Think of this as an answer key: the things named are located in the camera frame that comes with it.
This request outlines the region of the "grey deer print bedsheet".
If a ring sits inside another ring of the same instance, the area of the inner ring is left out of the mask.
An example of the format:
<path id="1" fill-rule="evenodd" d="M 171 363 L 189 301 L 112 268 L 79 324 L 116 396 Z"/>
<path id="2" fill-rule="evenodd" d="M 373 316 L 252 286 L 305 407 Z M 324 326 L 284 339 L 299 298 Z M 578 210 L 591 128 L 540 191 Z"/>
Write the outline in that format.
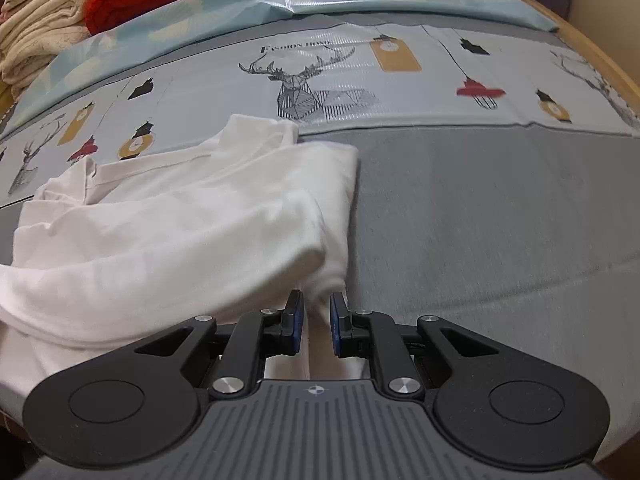
<path id="1" fill-rule="evenodd" d="M 639 121 L 550 32 L 419 14 L 291 18 L 104 79 L 1 142 L 1 270 L 24 203 L 91 158 L 193 148 L 234 115 L 348 144 L 345 293 L 584 376 L 606 457 L 639 429 Z"/>

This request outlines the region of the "cream folded blanket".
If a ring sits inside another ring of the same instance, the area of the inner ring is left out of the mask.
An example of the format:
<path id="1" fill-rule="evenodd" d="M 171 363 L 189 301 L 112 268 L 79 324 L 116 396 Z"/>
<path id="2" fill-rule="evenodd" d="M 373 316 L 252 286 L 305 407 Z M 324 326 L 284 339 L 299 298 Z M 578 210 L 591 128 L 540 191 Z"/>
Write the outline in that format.
<path id="1" fill-rule="evenodd" d="M 90 36 L 89 0 L 29 0 L 1 23 L 1 80 L 14 102 L 64 50 Z"/>

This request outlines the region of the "white shirt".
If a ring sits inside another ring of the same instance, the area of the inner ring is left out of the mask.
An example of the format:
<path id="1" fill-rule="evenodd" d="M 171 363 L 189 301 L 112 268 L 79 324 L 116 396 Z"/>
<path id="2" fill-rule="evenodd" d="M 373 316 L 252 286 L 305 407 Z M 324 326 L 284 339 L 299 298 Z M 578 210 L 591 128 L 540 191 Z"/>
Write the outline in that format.
<path id="1" fill-rule="evenodd" d="M 81 159 L 22 207 L 1 270 L 1 403 L 44 378 L 200 314 L 232 323 L 305 296 L 296 358 L 274 378 L 342 378 L 329 296 L 346 285 L 358 152 L 292 122 L 232 116 L 184 150 Z"/>

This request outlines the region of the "light blue patterned quilt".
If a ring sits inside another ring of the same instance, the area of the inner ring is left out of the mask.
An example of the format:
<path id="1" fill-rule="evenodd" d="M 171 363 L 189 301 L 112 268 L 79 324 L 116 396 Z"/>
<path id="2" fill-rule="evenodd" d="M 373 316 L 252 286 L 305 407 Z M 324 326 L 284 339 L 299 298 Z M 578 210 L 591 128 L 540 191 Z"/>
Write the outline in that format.
<path id="1" fill-rule="evenodd" d="M 58 55 L 1 127 L 2 138 L 85 88 L 189 44 L 314 14 L 418 12 L 553 32 L 522 0 L 178 0 L 101 32 Z"/>

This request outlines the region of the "wooden bed frame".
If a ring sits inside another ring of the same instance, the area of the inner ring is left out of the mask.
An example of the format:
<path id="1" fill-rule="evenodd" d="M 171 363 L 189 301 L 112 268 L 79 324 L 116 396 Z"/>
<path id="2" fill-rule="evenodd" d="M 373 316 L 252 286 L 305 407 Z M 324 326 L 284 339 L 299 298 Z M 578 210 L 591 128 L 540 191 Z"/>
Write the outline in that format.
<path id="1" fill-rule="evenodd" d="M 558 30 L 555 35 L 570 48 L 582 55 L 605 79 L 612 84 L 613 89 L 636 113 L 640 112 L 639 86 L 627 73 L 597 44 L 564 18 L 560 18 L 543 4 L 536 0 L 523 0 L 551 21 L 555 22 Z"/>

